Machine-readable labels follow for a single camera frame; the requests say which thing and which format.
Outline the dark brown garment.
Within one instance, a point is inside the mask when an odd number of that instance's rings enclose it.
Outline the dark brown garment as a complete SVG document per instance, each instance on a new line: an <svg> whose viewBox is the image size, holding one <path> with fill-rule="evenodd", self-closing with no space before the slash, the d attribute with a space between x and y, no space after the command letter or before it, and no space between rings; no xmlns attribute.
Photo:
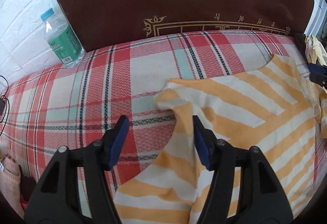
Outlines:
<svg viewBox="0 0 327 224"><path fill-rule="evenodd" d="M303 59L305 60L306 63L308 63L306 54L305 54L305 50L306 50L306 35L303 33L295 33L294 34L294 42L295 45L298 49L298 51L300 52L301 56L303 57Z"/></svg>

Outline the red plaid bed sheet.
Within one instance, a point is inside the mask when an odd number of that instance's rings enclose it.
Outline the red plaid bed sheet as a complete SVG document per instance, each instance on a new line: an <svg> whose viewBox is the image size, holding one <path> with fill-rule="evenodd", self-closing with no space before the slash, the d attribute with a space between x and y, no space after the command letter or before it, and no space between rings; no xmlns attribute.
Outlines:
<svg viewBox="0 0 327 224"><path fill-rule="evenodd" d="M55 65L13 83L1 142L25 174L39 179L60 146L85 147L115 125L121 115L130 130L118 164L106 174L110 192L145 170L159 156L176 125L173 111L155 97L172 78L201 80L251 72L274 55L308 69L292 37L226 30L190 32L122 43L88 53L70 69ZM316 188L326 175L326 138L315 143Z"/></svg>

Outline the orange white striped shirt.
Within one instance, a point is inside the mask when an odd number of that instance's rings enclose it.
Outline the orange white striped shirt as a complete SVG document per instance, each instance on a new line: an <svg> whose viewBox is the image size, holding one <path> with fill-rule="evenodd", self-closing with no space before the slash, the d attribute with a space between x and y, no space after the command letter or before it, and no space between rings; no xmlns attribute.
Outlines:
<svg viewBox="0 0 327 224"><path fill-rule="evenodd" d="M299 215L316 191L315 143L320 136L319 85L295 61L274 55L265 66L201 80L172 78L155 97L176 125L159 156L122 184L114 204L123 223L195 223L213 174L196 153L192 117L235 147L258 146Z"/></svg>

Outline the green label water bottle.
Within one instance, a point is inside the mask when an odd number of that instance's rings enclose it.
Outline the green label water bottle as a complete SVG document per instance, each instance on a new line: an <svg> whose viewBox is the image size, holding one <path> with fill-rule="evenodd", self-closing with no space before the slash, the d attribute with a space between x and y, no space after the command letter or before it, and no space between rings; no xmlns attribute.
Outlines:
<svg viewBox="0 0 327 224"><path fill-rule="evenodd" d="M79 64L85 55L80 40L63 14L55 13L52 8L41 16L45 23L45 40L66 68Z"/></svg>

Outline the pale yellow cloth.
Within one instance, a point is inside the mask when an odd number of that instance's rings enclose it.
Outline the pale yellow cloth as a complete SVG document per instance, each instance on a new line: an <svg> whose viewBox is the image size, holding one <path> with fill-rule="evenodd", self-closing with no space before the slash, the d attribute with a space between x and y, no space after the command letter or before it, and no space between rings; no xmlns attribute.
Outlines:
<svg viewBox="0 0 327 224"><path fill-rule="evenodd" d="M305 46L305 57L308 63L326 66L326 50L314 35L305 38Z"/></svg>

